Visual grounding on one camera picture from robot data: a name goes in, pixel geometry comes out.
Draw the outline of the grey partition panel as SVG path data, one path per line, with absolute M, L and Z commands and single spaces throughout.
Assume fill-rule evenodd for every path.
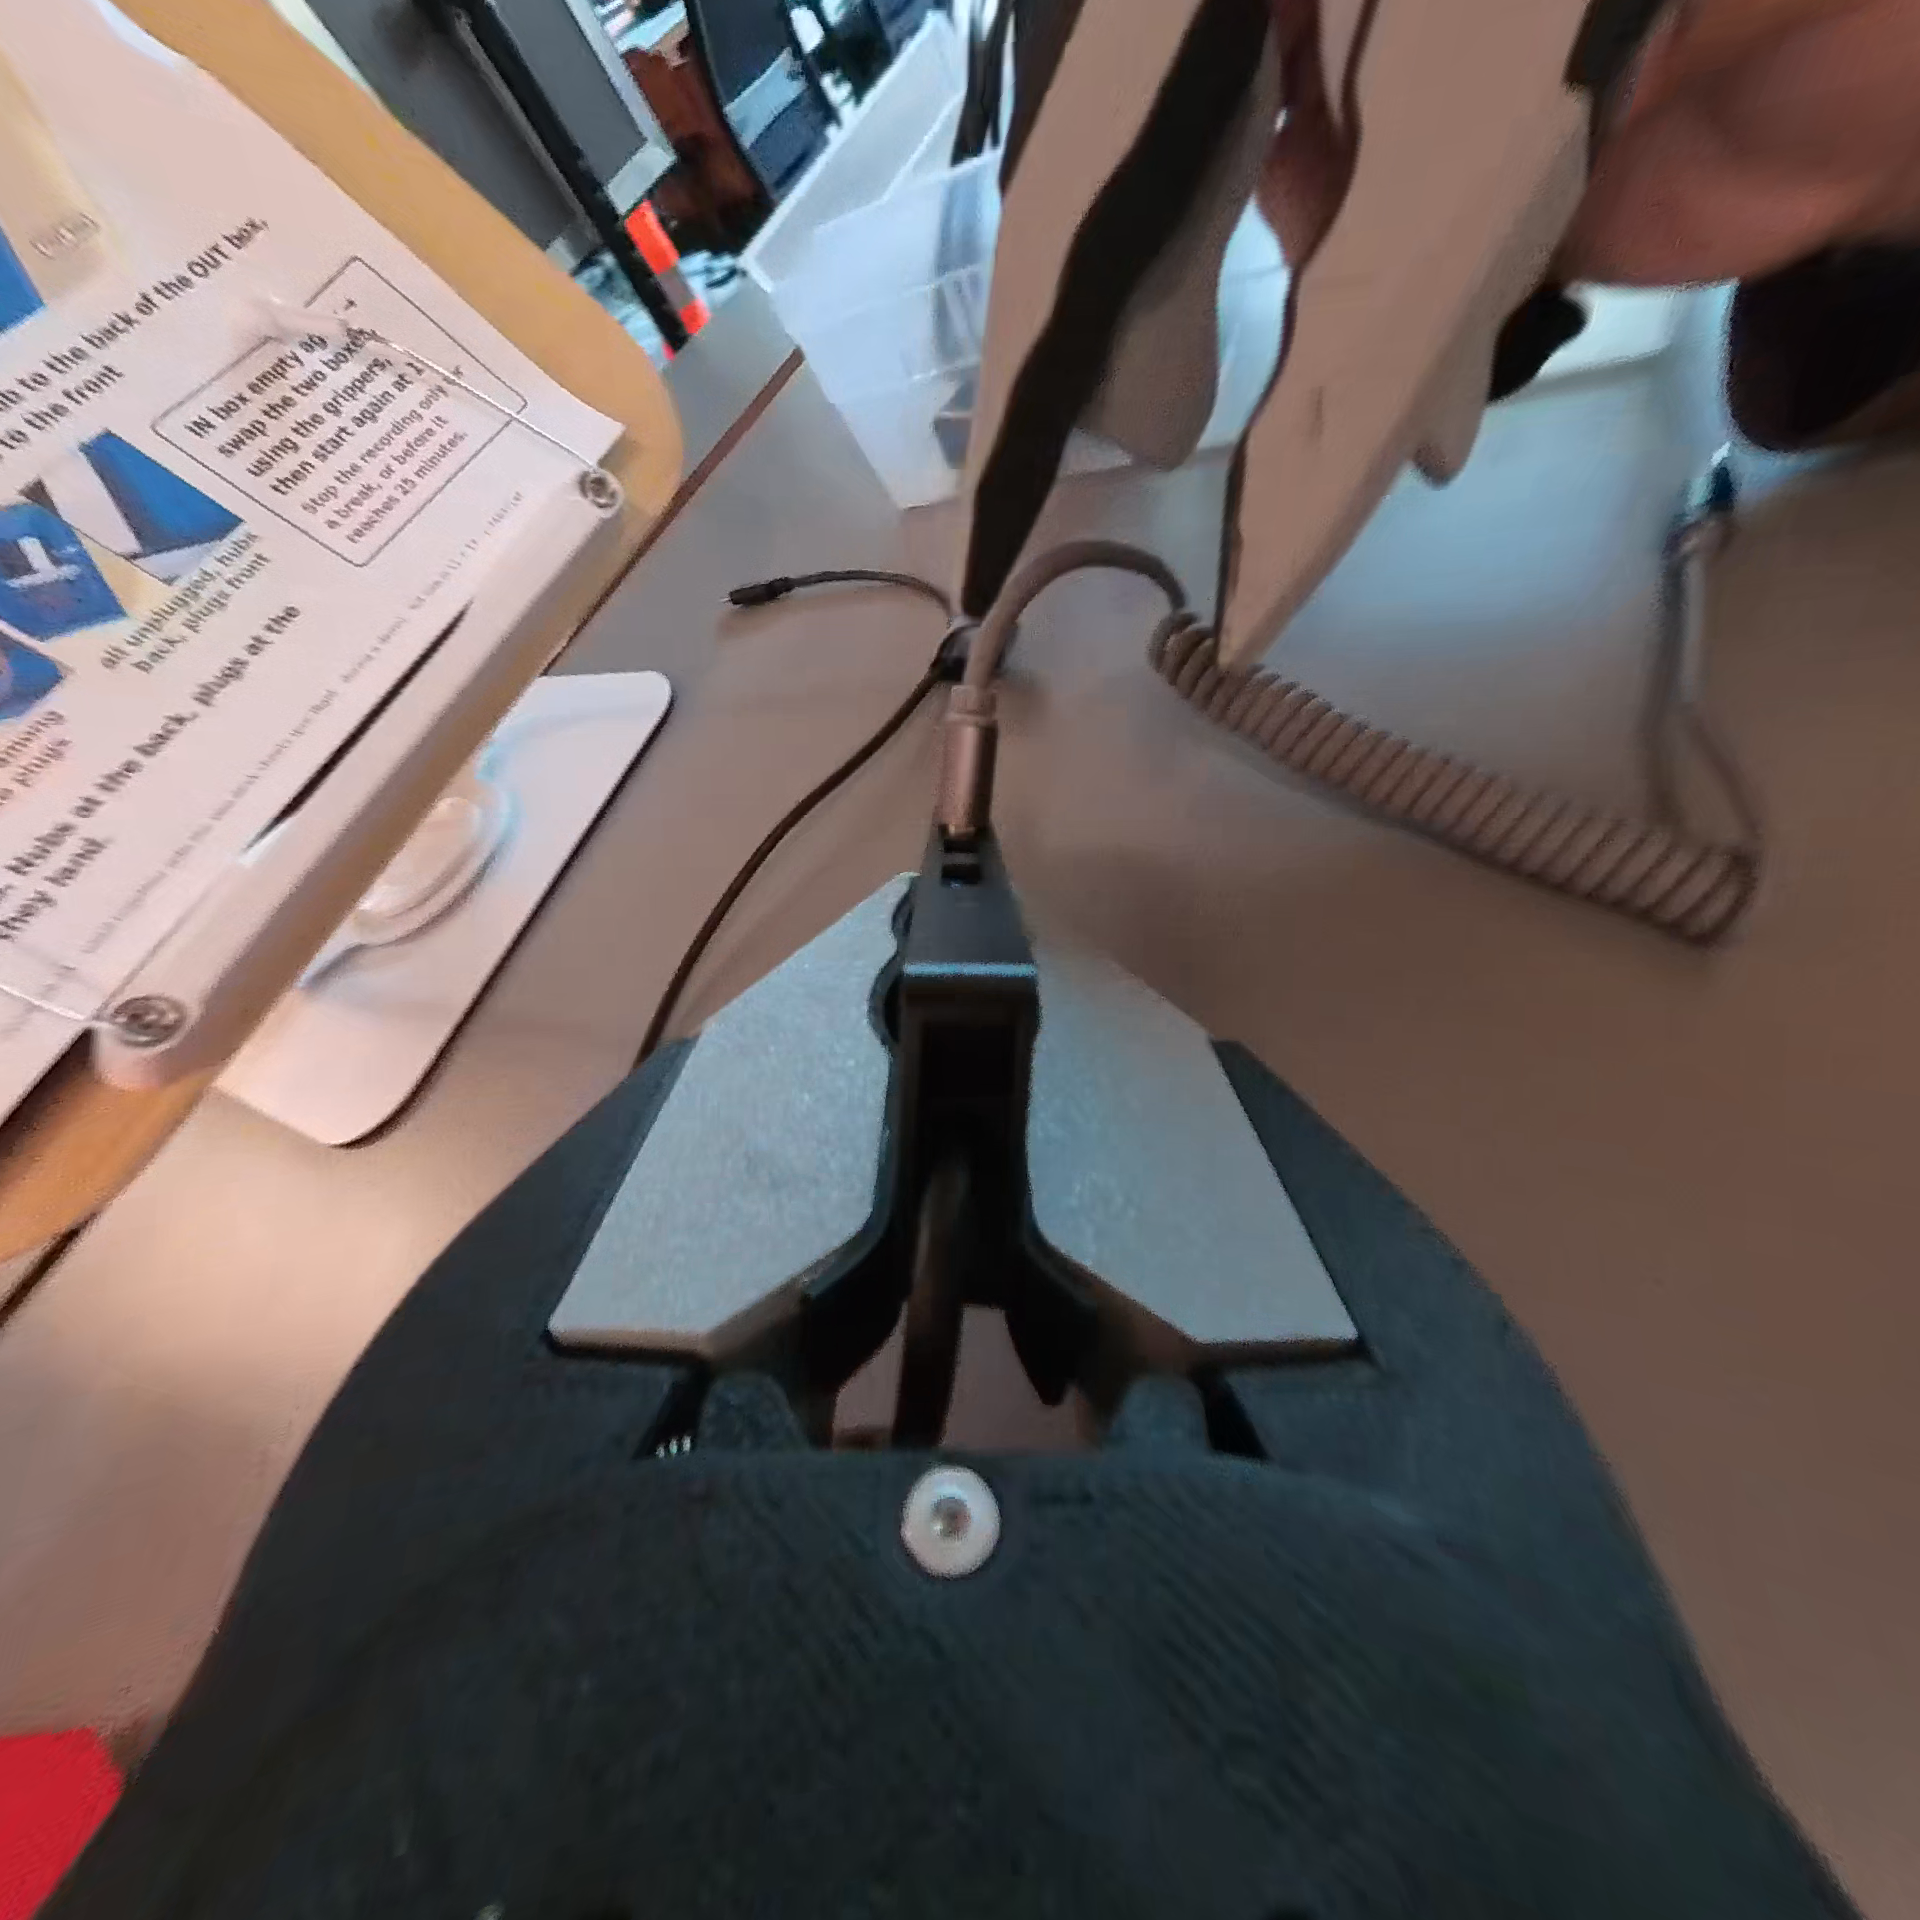
M 605 250 L 583 188 L 624 218 L 676 154 L 596 6 L 446 3 L 423 14 L 459 50 L 517 171 L 535 181 L 539 210 L 517 214 L 517 224 L 564 269 Z

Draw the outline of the orange traffic cone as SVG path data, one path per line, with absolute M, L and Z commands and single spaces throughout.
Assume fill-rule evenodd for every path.
M 681 252 L 652 198 L 624 214 L 619 261 L 666 353 L 676 357 L 707 329 L 710 308 L 684 277 Z

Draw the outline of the person's right hand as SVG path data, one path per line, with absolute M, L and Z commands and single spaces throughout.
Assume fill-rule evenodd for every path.
M 1690 286 L 1915 232 L 1917 6 L 1689 3 L 1645 45 L 1559 265 Z

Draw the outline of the black usb hub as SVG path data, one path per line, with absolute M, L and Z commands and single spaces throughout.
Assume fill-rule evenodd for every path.
M 1040 971 L 991 828 L 930 828 L 892 997 L 904 1199 L 917 1205 L 943 1167 L 957 1167 L 957 1279 L 966 1303 L 1000 1309 L 1030 1265 Z

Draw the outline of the printed instruction sheet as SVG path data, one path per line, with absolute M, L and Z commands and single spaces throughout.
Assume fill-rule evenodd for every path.
M 5 6 L 4 1100 L 619 442 L 115 6 Z

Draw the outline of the clear plastic bin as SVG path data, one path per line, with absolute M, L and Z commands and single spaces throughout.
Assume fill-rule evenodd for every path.
M 893 70 L 750 249 L 751 277 L 898 507 L 966 487 L 978 359 L 1015 104 L 1017 6 L 938 6 Z M 1257 211 L 1218 291 L 1226 446 L 1272 371 L 1285 308 L 1281 246 Z M 1063 473 L 1133 463 L 1077 433 Z

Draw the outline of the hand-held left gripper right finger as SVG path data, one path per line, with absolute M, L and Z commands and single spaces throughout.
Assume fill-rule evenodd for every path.
M 1075 1313 L 1070 1381 L 1351 1358 L 1361 1331 L 1208 1033 L 1119 961 L 1032 938 L 1023 1207 Z

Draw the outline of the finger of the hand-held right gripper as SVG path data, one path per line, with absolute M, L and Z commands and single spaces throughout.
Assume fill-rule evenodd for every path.
M 1588 181 L 1583 3 L 1320 6 L 1346 192 L 1292 265 L 1281 367 L 1236 449 L 1218 656 L 1257 661 L 1404 470 L 1448 485 L 1498 341 Z
M 1272 6 L 1017 6 L 966 614 L 1010 584 L 1077 433 L 1160 470 L 1204 445 L 1226 252 L 1281 105 Z

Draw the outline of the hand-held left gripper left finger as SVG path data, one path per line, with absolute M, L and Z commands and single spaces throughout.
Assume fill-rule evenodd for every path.
M 892 1086 L 876 992 L 910 892 L 885 879 L 707 1019 L 553 1309 L 555 1347 L 783 1363 L 805 1285 L 876 1215 Z

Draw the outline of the red plastic bin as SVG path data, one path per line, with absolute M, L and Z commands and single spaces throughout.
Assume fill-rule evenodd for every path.
M 124 1794 L 97 1729 L 4 1739 L 4 1917 L 35 1917 Z

